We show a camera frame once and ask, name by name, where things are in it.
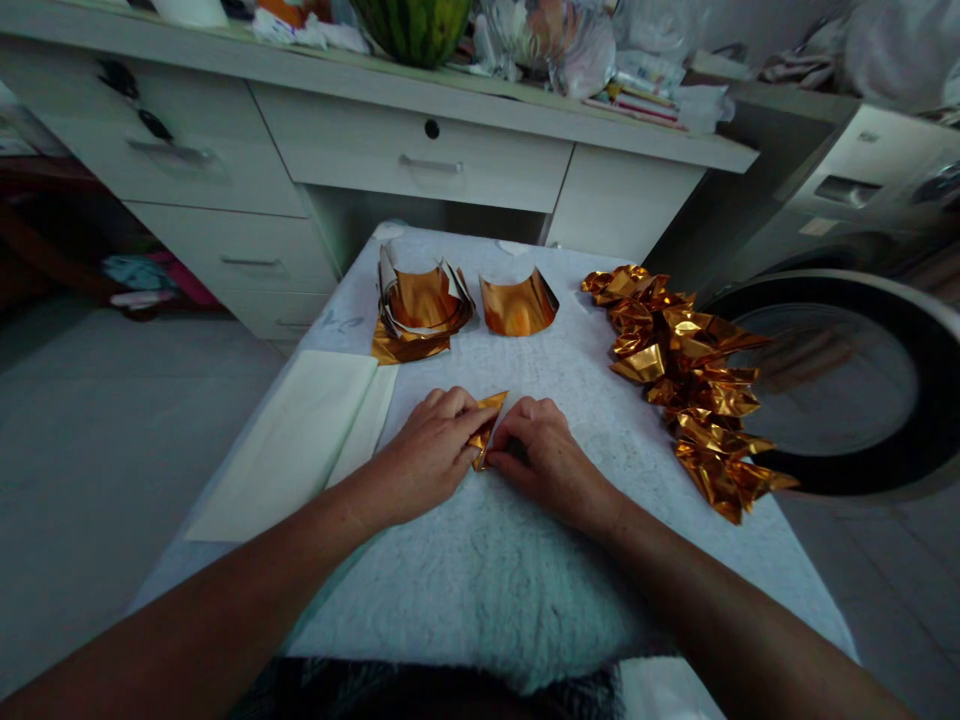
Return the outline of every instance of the washing machine door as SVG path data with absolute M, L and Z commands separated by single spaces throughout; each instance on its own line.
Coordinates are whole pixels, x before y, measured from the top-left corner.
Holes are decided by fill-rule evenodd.
M 762 407 L 748 432 L 777 449 L 758 462 L 822 495 L 916 497 L 960 477 L 960 315 L 866 273 L 754 278 L 706 312 L 773 339 L 739 353 Z

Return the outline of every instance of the gold foil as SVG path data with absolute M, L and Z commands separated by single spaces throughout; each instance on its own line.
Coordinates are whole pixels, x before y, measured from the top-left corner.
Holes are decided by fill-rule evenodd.
M 607 308 L 619 333 L 611 370 L 645 385 L 647 401 L 664 408 L 677 438 L 675 454 L 700 494 L 739 525 L 743 511 L 797 481 L 743 460 L 774 444 L 743 432 L 741 418 L 760 407 L 750 385 L 756 368 L 728 368 L 729 357 L 758 348 L 766 338 L 693 310 L 693 296 L 667 290 L 666 275 L 638 265 L 590 273 L 581 289 Z
M 480 454 L 473 460 L 473 469 L 477 472 L 482 472 L 487 469 L 487 444 L 490 442 L 490 436 L 493 434 L 493 426 L 497 424 L 497 418 L 500 417 L 500 410 L 503 408 L 503 403 L 507 399 L 508 394 L 509 391 L 497 393 L 496 395 L 491 395 L 477 402 L 477 407 L 480 409 L 488 407 L 497 409 L 497 414 L 481 425 L 480 429 L 467 440 L 468 446 L 480 450 Z
M 380 301 L 371 354 L 381 365 L 432 357 L 450 349 L 450 337 L 473 317 L 463 272 L 445 260 L 430 272 L 393 267 L 392 248 L 380 249 Z
M 498 335 L 534 335 L 550 327 L 560 307 L 537 268 L 516 285 L 491 285 L 481 277 L 480 292 L 487 327 Z
M 450 278 L 439 267 L 420 275 L 396 273 L 389 297 L 397 321 L 409 327 L 433 328 L 457 314 L 460 300 L 450 294 Z

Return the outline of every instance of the hand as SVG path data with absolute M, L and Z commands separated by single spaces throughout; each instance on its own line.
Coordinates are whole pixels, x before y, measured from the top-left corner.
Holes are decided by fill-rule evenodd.
M 353 515 L 376 532 L 449 500 L 479 453 L 467 440 L 496 414 L 477 409 L 461 387 L 431 391 L 393 441 L 341 483 L 350 489 Z
M 510 452 L 517 442 L 524 452 Z M 595 539 L 613 529 L 625 501 L 577 445 L 553 400 L 525 397 L 514 405 L 487 462 L 537 505 Z

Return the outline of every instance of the white desk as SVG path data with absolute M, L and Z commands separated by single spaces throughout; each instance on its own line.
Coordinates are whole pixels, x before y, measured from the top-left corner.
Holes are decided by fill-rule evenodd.
M 0 79 L 280 343 L 302 336 L 384 217 L 444 227 L 450 203 L 476 217 L 498 208 L 526 241 L 641 262 L 708 169 L 742 173 L 757 156 L 535 88 L 93 0 L 7 0 L 0 35 Z M 131 70 L 187 155 L 97 79 L 102 58 Z

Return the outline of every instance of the watermelon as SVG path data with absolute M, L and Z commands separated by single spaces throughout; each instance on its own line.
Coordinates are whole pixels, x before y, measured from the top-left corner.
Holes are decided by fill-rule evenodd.
M 350 0 L 377 44 L 404 65 L 446 62 L 467 25 L 473 0 Z

